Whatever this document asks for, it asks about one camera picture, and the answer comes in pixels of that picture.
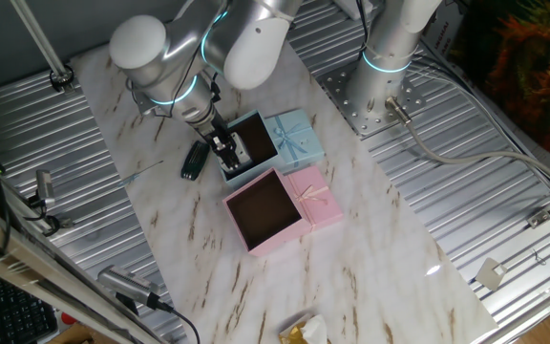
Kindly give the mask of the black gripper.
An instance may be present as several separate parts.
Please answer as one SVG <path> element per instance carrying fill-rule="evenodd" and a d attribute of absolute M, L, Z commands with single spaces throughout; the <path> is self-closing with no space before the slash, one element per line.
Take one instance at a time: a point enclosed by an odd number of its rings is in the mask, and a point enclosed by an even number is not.
<path fill-rule="evenodd" d="M 215 148 L 214 154 L 222 171 L 228 171 L 228 167 L 241 165 L 241 139 L 231 137 L 227 131 L 226 123 L 219 113 L 210 114 L 199 125 L 198 132 L 212 148 Z"/>

